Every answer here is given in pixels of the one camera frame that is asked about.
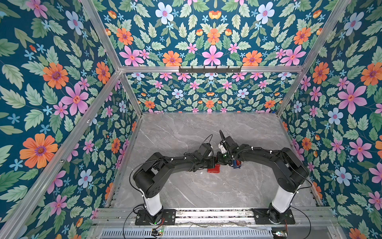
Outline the red leather card holder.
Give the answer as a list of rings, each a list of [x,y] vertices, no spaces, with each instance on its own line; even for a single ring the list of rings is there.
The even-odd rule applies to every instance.
[[[214,168],[209,168],[208,173],[219,174],[220,173],[220,165],[216,164]]]

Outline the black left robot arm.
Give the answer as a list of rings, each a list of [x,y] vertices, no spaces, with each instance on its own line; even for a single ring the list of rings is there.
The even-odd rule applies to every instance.
[[[145,212],[150,217],[159,217],[163,212],[160,192],[169,178],[179,172],[196,172],[214,168],[213,151],[194,151],[178,157],[164,156],[159,152],[152,154],[134,172],[132,179],[143,194]]]

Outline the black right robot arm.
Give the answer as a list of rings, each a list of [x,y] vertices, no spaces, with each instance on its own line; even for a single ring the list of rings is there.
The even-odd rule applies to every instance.
[[[278,183],[276,195],[269,206],[269,216],[281,216],[290,209],[290,204],[298,190],[310,175],[300,158],[290,149],[263,149],[248,144],[238,145],[232,137],[220,135],[220,153],[217,161],[235,169],[241,168],[244,162],[265,165],[272,169]]]

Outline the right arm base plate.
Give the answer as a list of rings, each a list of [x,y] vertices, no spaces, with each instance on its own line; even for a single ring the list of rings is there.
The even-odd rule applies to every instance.
[[[295,225],[295,219],[291,209],[284,213],[278,212],[276,209],[251,209],[254,214],[254,220],[257,225]]]

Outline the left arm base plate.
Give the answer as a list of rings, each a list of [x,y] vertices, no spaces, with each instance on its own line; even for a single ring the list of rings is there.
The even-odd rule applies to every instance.
[[[162,209],[158,214],[152,216],[146,209],[138,210],[135,225],[136,226],[154,226],[154,225],[175,225],[176,220],[175,209]]]

